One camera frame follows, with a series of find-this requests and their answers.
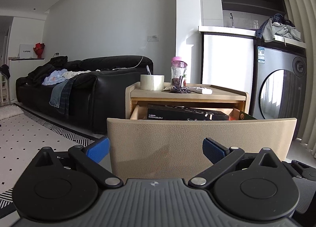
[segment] washing machine label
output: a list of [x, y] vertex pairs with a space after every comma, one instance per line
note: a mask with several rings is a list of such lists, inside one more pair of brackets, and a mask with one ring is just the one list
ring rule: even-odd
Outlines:
[[258, 47], [258, 63], [264, 64], [264, 48]]

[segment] white rug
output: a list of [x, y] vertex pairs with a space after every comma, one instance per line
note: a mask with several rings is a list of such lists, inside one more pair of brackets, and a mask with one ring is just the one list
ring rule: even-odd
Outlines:
[[0, 107], [0, 120], [23, 114], [22, 109], [15, 105], [6, 105]]

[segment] sofa armrest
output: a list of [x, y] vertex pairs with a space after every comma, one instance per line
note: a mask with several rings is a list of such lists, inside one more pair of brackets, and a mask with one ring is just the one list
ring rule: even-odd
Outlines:
[[125, 89], [139, 82], [141, 74], [147, 74], [144, 68], [133, 69], [132, 72], [129, 69], [129, 71], [94, 74], [96, 80], [89, 109], [94, 133], [105, 133], [107, 118], [125, 118]]

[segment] washing machine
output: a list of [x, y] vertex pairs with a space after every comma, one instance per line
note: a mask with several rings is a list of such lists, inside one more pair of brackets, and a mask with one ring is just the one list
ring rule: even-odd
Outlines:
[[256, 41], [250, 113], [257, 119], [297, 118], [297, 138], [306, 90], [305, 49]]

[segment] open drawer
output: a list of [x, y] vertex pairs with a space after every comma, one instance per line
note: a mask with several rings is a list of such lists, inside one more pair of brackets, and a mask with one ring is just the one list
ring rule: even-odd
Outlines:
[[[236, 109], [225, 109], [236, 114]], [[188, 181], [211, 163], [202, 142], [211, 137], [226, 147], [246, 152], [270, 147], [280, 160], [289, 150], [296, 119], [232, 121], [140, 120], [146, 108], [136, 106], [130, 119], [108, 118], [111, 164], [115, 175], [127, 178], [184, 178]]]

